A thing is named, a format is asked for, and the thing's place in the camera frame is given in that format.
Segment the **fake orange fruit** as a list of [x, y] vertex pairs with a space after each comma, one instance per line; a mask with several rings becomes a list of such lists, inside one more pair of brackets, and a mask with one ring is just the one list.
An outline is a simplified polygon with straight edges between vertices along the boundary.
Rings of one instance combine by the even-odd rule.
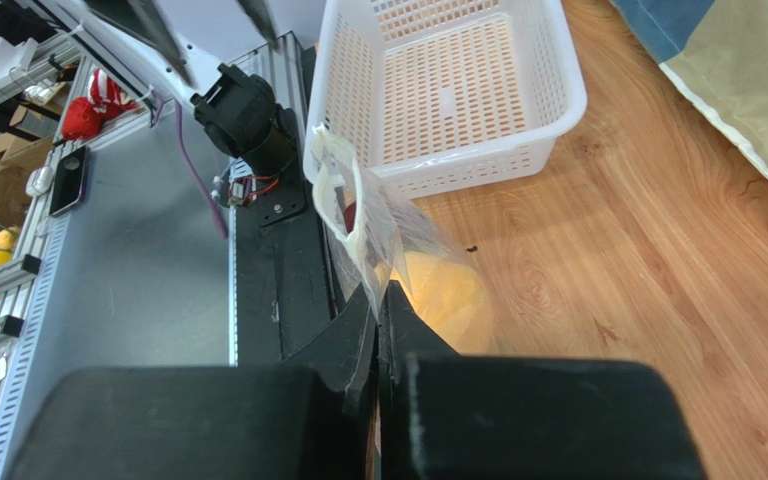
[[460, 353], [489, 351], [496, 320], [483, 277], [468, 264], [427, 253], [405, 253], [407, 277], [393, 270], [415, 313]]

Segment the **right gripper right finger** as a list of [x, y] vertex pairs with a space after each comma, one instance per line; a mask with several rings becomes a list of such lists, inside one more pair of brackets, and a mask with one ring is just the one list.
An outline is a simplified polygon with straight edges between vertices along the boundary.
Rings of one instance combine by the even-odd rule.
[[703, 479], [678, 401], [633, 361], [461, 355], [391, 282], [379, 320], [386, 479]]

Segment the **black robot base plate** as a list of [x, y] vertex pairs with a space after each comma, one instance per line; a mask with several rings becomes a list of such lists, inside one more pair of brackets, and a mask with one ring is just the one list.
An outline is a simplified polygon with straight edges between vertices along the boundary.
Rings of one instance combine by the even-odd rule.
[[331, 322], [337, 304], [323, 225], [302, 166], [315, 52], [293, 33], [280, 37], [279, 45], [235, 62], [271, 85], [297, 153], [275, 187], [230, 213], [232, 365], [291, 356]]

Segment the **clear zip top bag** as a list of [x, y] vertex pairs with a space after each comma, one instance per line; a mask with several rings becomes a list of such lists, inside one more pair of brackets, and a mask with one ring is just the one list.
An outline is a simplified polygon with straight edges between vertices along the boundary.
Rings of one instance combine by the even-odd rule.
[[313, 201], [326, 227], [338, 278], [348, 290], [363, 288], [376, 319], [384, 314], [387, 287], [397, 282], [392, 271], [407, 277], [407, 251], [462, 261], [480, 274], [412, 201], [361, 165], [350, 141], [318, 125], [312, 130], [309, 153], [319, 164], [312, 181]]

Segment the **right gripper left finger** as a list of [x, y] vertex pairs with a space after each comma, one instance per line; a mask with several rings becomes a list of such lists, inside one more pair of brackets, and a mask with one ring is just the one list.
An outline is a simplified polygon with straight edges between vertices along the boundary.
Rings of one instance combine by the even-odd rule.
[[372, 479], [372, 329], [356, 290], [278, 364], [88, 368], [50, 392], [11, 479]]

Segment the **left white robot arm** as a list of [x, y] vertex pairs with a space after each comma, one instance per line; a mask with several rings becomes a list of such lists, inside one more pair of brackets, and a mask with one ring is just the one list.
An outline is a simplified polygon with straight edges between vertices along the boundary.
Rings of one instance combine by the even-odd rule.
[[280, 176], [302, 157], [303, 110], [291, 107], [288, 81], [301, 76], [302, 48], [278, 34], [266, 1], [186, 1], [210, 41], [250, 50], [224, 61], [175, 29], [158, 1], [34, 1], [32, 9], [74, 34], [80, 50], [125, 90], [148, 101], [178, 101], [223, 154], [254, 174]]

